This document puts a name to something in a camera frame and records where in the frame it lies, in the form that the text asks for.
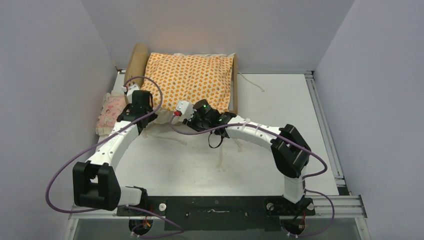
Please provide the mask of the wooden pet bed frame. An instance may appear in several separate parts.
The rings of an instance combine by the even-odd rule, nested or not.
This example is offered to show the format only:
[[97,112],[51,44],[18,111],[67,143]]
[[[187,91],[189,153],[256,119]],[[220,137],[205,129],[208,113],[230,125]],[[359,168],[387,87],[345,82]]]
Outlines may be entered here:
[[[144,79],[140,79],[139,76],[145,76],[146,66],[149,60],[149,57],[152,53],[149,52],[147,46],[144,43],[136,43],[125,73],[124,79],[126,81],[129,81],[128,85],[132,84],[139,84],[141,87],[143,86]],[[231,80],[231,98],[229,103],[228,111],[232,113],[238,112],[238,56],[235,53],[234,54],[234,66],[233,66],[233,72],[232,72],[232,80]],[[231,55],[231,54],[206,54],[206,55]]]

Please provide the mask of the orange patterned bed cushion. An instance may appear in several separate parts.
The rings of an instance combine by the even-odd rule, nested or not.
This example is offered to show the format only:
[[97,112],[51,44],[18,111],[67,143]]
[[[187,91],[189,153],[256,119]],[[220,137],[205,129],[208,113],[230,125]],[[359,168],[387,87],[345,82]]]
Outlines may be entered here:
[[142,90],[153,96],[155,124],[166,124],[180,100],[195,104],[207,100],[213,109],[226,112],[230,106],[234,54],[151,53]]

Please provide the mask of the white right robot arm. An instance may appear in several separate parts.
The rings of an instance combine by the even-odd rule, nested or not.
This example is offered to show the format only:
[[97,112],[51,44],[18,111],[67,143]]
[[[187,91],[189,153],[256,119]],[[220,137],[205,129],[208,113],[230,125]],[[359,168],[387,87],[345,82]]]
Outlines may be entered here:
[[180,100],[175,110],[183,123],[196,132],[205,131],[222,139],[243,140],[269,150],[277,170],[284,176],[283,209],[295,214],[302,208],[306,192],[304,168],[309,163],[310,148],[293,125],[273,127],[232,112],[219,113],[205,99],[195,104]]

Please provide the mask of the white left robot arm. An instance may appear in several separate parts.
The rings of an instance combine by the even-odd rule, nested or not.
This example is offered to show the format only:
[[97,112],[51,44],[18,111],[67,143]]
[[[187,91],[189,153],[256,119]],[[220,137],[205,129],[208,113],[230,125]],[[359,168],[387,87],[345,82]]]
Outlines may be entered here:
[[112,211],[129,206],[136,215],[148,211],[147,191],[142,187],[120,185],[115,173],[130,144],[157,118],[149,91],[135,90],[131,98],[105,143],[85,162],[73,166],[73,197],[79,207]]

